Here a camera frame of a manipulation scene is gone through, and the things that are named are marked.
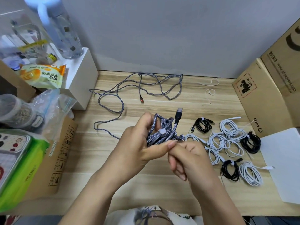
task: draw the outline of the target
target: wooden desk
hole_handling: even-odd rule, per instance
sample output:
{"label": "wooden desk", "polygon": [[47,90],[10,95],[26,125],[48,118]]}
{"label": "wooden desk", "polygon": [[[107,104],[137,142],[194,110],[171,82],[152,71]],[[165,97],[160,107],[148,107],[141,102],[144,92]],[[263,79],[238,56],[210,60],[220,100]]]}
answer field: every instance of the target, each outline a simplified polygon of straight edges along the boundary
{"label": "wooden desk", "polygon": [[[109,90],[128,75],[127,72],[102,71],[96,88]],[[176,80],[169,80],[163,85],[163,89],[169,88]],[[199,82],[209,84],[210,80],[211,78],[208,77],[184,76],[182,93],[172,101],[168,101],[164,96],[150,96],[142,91],[144,104],[140,102],[138,89],[127,87],[119,93],[126,109],[123,116],[118,121],[100,126],[121,136],[125,128],[135,125],[145,111],[159,113],[168,118],[174,117],[178,107],[183,108],[182,119],[177,128],[178,134],[187,134],[194,121],[202,116],[216,123],[213,126],[215,132],[219,132],[219,122],[230,117],[241,116],[241,119],[235,120],[240,127],[248,124],[249,120],[232,87],[233,79],[220,79],[220,84],[215,87],[198,84]],[[145,88],[154,93],[159,93],[160,90],[159,86]],[[214,88],[216,95],[205,94],[208,88]],[[111,109],[120,110],[121,104],[117,97],[105,97],[102,101]],[[12,211],[12,214],[65,214],[90,176],[102,166],[117,144],[117,139],[104,131],[97,132],[93,128],[95,121],[116,117],[98,105],[98,96],[92,95],[86,111],[75,111],[74,114],[79,125],[58,193],[47,198],[22,202]],[[251,129],[251,125],[245,128],[246,131]],[[202,134],[195,130],[194,134],[207,139],[210,132]],[[225,153],[222,154],[225,159],[229,158]],[[255,165],[265,166],[260,152],[253,155],[253,158]],[[219,175],[220,167],[220,164],[214,166]],[[242,215],[300,215],[300,205],[282,202],[269,172],[267,170],[260,170],[260,172],[264,180],[261,187],[251,187],[242,180],[232,182],[223,177],[225,188]],[[200,206],[193,197],[188,182],[181,181],[170,171],[166,156],[150,161],[140,174],[119,189],[113,197],[110,211],[153,204],[174,212],[201,214]]]}

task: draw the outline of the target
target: clear plastic container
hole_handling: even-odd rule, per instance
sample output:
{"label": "clear plastic container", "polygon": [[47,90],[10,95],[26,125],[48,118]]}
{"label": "clear plastic container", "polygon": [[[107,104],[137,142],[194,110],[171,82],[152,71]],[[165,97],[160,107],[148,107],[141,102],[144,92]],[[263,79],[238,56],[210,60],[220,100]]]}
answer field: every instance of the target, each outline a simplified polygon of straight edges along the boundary
{"label": "clear plastic container", "polygon": [[0,122],[12,128],[35,131],[43,126],[44,120],[31,104],[12,94],[0,95]]}

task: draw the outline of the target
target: ziplock bag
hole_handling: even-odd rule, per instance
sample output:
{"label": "ziplock bag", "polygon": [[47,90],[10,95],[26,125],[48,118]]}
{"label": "ziplock bag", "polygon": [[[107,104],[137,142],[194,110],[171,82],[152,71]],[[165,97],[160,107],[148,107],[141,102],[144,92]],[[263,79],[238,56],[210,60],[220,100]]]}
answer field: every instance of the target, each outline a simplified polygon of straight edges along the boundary
{"label": "ziplock bag", "polygon": [[47,140],[59,141],[63,120],[76,102],[76,99],[60,94],[59,89],[48,89],[36,96],[33,107],[45,117],[43,128],[36,133],[43,134]]}

